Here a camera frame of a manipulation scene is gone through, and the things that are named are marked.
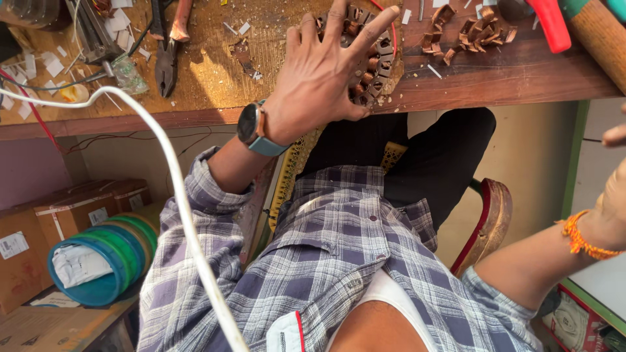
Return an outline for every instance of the pliers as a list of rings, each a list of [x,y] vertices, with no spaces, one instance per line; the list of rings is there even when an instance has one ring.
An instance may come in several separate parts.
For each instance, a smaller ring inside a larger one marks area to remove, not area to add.
[[[151,0],[152,26],[150,34],[158,40],[156,52],[155,78],[159,94],[167,98],[171,95],[178,79],[178,47],[189,40],[187,21],[192,8],[192,0],[180,0],[172,24],[169,38],[165,35],[165,7],[163,0]]]

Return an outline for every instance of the shirt sleeve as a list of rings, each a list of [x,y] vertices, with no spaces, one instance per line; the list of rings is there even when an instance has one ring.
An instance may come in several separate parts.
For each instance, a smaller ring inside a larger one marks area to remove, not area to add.
[[[207,165],[217,150],[213,147],[196,157],[185,178],[185,188],[202,249],[219,290],[227,298],[242,275],[239,252],[244,238],[233,216],[250,200],[254,185],[243,194],[222,191]],[[138,351],[174,347],[194,322],[212,310],[187,248],[174,198],[166,202],[160,220],[158,248],[140,293]]]
[[[474,271],[473,266],[465,270],[461,281],[469,288],[476,301],[499,320],[513,337],[527,344],[533,351],[542,350],[542,344],[530,326],[530,319],[536,315],[537,311],[520,306],[484,282]]]

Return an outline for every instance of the plaid shirt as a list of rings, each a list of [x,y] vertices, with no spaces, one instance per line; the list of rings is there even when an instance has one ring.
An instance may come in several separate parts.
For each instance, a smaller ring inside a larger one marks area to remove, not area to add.
[[[185,183],[207,260],[251,351],[273,349],[268,336],[290,316],[304,341],[298,339],[297,351],[323,351],[380,268],[411,297],[439,351],[541,349],[528,322],[535,312],[472,268],[456,279],[433,254],[436,234],[426,200],[395,209],[382,197],[379,167],[331,167],[298,180],[293,202],[280,211],[275,239],[242,272],[243,235],[233,215],[254,185],[241,195],[221,191],[206,163],[216,151],[196,158]],[[141,290],[138,351],[230,351],[173,199],[161,222]],[[282,350],[289,351],[284,337],[281,332]]]

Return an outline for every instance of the person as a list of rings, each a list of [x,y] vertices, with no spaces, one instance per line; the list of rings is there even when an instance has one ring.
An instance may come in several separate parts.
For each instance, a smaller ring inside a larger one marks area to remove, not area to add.
[[[289,28],[275,91],[261,107],[244,109],[239,137],[200,154],[185,179],[202,249],[245,342],[272,352],[540,350],[529,319],[548,291],[626,249],[626,163],[594,209],[455,278],[433,254],[436,230],[472,178],[495,129],[493,114],[445,113],[405,140],[407,152],[383,175],[384,144],[406,138],[406,117],[368,117],[349,101],[347,81],[399,9],[385,9],[343,49],[345,11],[345,0],[333,2],[321,42],[310,14]],[[233,215],[270,161],[264,154],[326,123],[281,208],[274,240],[242,272],[243,235]],[[605,143],[622,144],[625,130],[607,132]],[[140,294],[138,351],[230,351],[173,199],[161,222]],[[571,253],[570,242],[583,250]]]

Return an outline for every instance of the hand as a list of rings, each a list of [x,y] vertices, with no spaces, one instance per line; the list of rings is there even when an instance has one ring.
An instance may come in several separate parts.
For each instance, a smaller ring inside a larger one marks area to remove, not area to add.
[[[274,143],[288,145],[325,123],[356,121],[371,113],[348,99],[348,79],[400,9],[385,9],[344,49],[340,38],[346,8],[346,0],[332,3],[322,42],[310,13],[302,17],[299,29],[287,30],[285,63],[274,92],[263,105],[267,112],[265,135]]]
[[[622,106],[626,113],[626,104]],[[612,128],[602,136],[607,147],[626,145],[626,124]],[[595,208],[579,220],[578,228],[589,244],[612,251],[626,250],[626,159],[608,178]]]

